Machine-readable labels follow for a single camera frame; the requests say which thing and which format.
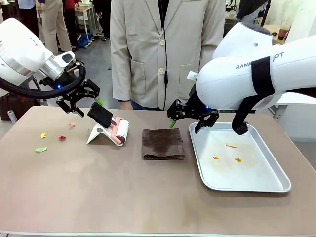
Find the metal tray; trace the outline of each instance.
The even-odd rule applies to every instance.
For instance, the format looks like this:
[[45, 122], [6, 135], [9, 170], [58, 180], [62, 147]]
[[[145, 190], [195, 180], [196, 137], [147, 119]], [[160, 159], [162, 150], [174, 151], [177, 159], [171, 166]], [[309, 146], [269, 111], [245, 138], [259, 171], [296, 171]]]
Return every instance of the metal tray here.
[[290, 191], [290, 180], [253, 126], [248, 125], [248, 132], [240, 136], [232, 130], [231, 123], [215, 123], [198, 134], [194, 132], [196, 125], [192, 123], [189, 131], [206, 186], [221, 191]]

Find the beige pants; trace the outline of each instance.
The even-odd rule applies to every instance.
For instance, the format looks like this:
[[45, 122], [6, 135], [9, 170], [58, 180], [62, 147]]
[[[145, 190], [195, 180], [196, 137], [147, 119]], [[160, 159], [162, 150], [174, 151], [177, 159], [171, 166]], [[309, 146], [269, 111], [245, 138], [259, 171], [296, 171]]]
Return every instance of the beige pants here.
[[72, 51], [63, 16], [62, 0], [46, 0], [43, 9], [43, 34], [46, 48], [58, 55], [57, 40], [62, 51]]

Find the green paper scrap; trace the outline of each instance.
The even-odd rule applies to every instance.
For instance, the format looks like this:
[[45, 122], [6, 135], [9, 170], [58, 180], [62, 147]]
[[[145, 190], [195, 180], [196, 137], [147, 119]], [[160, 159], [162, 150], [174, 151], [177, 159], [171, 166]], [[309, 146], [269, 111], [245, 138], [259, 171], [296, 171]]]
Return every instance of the green paper scrap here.
[[35, 152], [36, 153], [41, 153], [41, 152], [44, 152], [44, 151], [46, 151], [47, 150], [47, 147], [42, 147], [42, 148], [37, 148], [36, 150], [35, 150]]
[[170, 127], [170, 128], [173, 128], [175, 124], [176, 124], [176, 121], [173, 121], [173, 120], [172, 120], [172, 121], [170, 121], [169, 127]]
[[95, 98], [94, 99], [99, 105], [103, 105], [103, 100], [101, 100], [100, 98]]

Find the blue jeans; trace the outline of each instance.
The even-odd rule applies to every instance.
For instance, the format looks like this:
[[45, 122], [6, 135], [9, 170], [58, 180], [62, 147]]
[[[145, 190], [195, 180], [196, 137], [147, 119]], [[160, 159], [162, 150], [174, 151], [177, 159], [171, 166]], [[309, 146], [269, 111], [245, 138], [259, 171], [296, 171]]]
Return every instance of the blue jeans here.
[[132, 107], [134, 110], [157, 110], [157, 111], [161, 111], [161, 109], [159, 107], [157, 107], [157, 108], [144, 107], [144, 106], [137, 104], [136, 102], [134, 102], [132, 100], [130, 101], [130, 103], [132, 104]]

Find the folded cloth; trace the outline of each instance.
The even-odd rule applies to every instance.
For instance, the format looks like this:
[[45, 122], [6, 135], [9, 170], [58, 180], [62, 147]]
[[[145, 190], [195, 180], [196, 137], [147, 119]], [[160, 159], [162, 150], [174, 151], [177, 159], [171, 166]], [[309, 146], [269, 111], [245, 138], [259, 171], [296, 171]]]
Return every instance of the folded cloth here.
[[143, 159], [184, 159], [180, 130], [143, 130]]

